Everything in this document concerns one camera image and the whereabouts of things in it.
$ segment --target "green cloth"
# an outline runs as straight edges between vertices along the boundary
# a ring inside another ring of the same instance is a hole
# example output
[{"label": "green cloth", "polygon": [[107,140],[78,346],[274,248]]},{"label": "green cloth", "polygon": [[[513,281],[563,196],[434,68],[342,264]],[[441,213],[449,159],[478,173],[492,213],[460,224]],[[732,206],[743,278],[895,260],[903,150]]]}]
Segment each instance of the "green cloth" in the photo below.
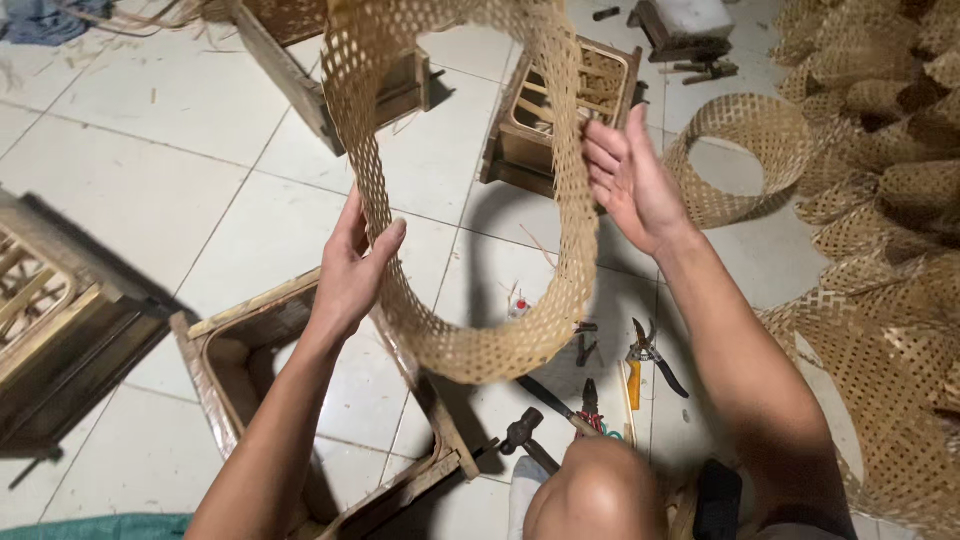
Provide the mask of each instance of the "green cloth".
[{"label": "green cloth", "polygon": [[193,514],[120,514],[0,531],[0,540],[173,540]]}]

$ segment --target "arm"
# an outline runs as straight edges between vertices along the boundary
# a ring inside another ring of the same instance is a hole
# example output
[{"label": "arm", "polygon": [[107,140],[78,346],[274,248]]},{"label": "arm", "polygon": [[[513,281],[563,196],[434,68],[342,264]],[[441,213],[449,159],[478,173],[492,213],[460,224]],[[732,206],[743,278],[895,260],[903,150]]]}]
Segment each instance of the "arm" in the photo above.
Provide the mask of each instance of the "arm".
[{"label": "arm", "polygon": [[387,261],[406,235],[406,222],[395,221],[363,258],[365,227],[354,188],[324,247],[310,322],[207,491],[187,539],[283,538],[289,532],[337,355],[373,307]]},{"label": "arm", "polygon": [[660,266],[689,328],[700,378],[756,486],[761,522],[802,522],[853,538],[827,418],[690,221],[644,116],[644,106],[634,108],[625,133],[587,125],[593,195]]}]

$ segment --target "leg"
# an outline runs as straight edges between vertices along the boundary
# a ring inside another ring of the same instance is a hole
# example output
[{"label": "leg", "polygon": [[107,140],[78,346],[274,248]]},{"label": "leg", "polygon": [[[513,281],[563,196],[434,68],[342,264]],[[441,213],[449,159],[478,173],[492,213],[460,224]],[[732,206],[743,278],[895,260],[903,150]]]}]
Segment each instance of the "leg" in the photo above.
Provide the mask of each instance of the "leg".
[{"label": "leg", "polygon": [[537,492],[523,524],[525,540],[653,540],[654,475],[639,454],[610,437],[575,441]]}]

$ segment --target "hammer head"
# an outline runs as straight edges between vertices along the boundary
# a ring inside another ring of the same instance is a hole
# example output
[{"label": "hammer head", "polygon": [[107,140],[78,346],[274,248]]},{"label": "hammer head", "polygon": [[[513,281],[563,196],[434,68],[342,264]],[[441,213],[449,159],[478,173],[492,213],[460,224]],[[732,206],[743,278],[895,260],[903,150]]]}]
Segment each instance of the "hammer head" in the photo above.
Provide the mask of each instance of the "hammer head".
[{"label": "hammer head", "polygon": [[543,421],[543,414],[533,407],[530,407],[523,413],[519,420],[513,422],[507,428],[507,438],[500,444],[500,453],[510,455],[518,447],[533,437],[534,428]]}]

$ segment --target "small bottle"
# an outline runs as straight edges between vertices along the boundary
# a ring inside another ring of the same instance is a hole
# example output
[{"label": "small bottle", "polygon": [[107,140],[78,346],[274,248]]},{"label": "small bottle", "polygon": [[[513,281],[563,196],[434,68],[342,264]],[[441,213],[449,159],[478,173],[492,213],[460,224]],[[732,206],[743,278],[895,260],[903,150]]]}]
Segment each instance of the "small bottle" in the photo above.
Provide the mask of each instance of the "small bottle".
[{"label": "small bottle", "polygon": [[510,305],[510,311],[507,313],[508,319],[518,319],[523,316],[524,313],[530,310],[530,305],[527,304],[526,300],[522,298],[516,299],[512,305]]}]

